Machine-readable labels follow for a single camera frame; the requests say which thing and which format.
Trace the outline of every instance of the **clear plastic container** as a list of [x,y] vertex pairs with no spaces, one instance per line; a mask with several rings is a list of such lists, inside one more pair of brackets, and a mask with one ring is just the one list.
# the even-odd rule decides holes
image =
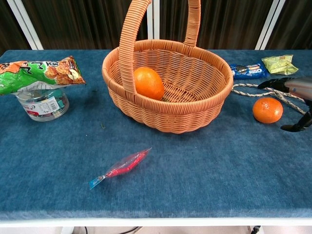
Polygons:
[[29,117],[40,122],[60,117],[69,107],[63,89],[26,91],[16,94],[16,97]]

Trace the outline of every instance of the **basket handle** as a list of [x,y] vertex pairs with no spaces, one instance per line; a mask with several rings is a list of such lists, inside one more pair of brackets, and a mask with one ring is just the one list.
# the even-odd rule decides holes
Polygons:
[[[136,94],[133,78],[133,53],[137,32],[144,14],[152,0],[132,0],[123,27],[119,42],[119,67],[123,88]],[[200,0],[188,0],[189,15],[184,44],[196,46],[200,26]]]

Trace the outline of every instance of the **plastic wrapper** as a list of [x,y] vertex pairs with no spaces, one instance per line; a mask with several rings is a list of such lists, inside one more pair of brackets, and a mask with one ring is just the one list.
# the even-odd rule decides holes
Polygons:
[[123,158],[121,161],[114,164],[104,175],[100,175],[91,180],[89,182],[90,190],[100,184],[105,178],[112,178],[131,171],[147,156],[150,150],[151,148]]
[[266,57],[262,61],[271,74],[291,75],[298,71],[292,64],[293,55]]
[[85,84],[74,57],[0,64],[0,95]]
[[268,76],[268,71],[263,63],[253,65],[230,64],[233,79],[258,79]]

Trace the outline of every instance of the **floor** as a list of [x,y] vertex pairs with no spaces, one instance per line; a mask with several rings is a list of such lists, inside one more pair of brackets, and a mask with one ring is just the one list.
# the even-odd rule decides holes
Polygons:
[[[88,227],[88,234],[120,234],[132,227]],[[143,227],[136,234],[250,234],[246,226],[225,227]],[[312,226],[264,226],[258,234],[311,234]],[[0,228],[0,234],[68,234],[62,227]],[[75,227],[73,234],[86,234],[84,227]]]

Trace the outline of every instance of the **blue table cover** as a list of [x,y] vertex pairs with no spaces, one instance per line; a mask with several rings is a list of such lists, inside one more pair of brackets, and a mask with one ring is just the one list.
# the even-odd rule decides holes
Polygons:
[[[299,70],[291,77],[312,75],[309,50],[213,52],[242,65],[293,54]],[[279,122],[261,124],[252,114],[257,98],[231,93],[207,127],[181,135],[162,133],[114,106],[101,75],[108,53],[12,50],[1,56],[0,63],[73,55],[87,85],[67,87],[69,110],[49,122],[31,120],[15,96],[0,97],[0,220],[312,217],[312,127],[299,133],[280,130],[296,123],[300,113],[283,104]],[[88,181],[116,161],[150,147],[131,173],[89,190]]]

